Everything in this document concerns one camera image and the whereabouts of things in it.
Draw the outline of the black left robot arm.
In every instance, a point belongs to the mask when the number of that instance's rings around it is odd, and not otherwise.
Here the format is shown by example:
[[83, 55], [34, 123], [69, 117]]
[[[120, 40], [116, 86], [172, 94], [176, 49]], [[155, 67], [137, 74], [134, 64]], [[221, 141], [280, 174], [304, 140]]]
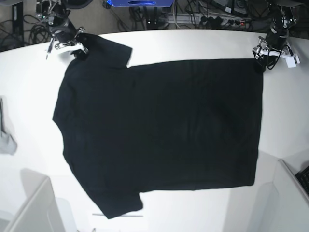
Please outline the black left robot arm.
[[272, 70], [279, 59], [284, 59], [289, 68], [300, 64], [298, 54], [292, 51], [288, 42], [289, 29], [296, 24], [291, 6], [283, 2], [268, 3], [272, 21], [266, 37], [259, 37], [258, 45], [253, 48], [253, 55], [257, 62], [256, 69], [260, 72]]

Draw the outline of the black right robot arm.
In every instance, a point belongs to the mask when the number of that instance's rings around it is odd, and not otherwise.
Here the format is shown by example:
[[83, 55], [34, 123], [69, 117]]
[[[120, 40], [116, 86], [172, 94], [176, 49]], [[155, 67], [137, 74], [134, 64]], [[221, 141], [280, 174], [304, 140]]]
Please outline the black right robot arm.
[[84, 27], [76, 28], [69, 19], [70, 10], [63, 0], [38, 0], [36, 1], [36, 16], [40, 23], [48, 29], [51, 36], [47, 55], [69, 52], [79, 60], [88, 56], [88, 48], [84, 46], [81, 34]]

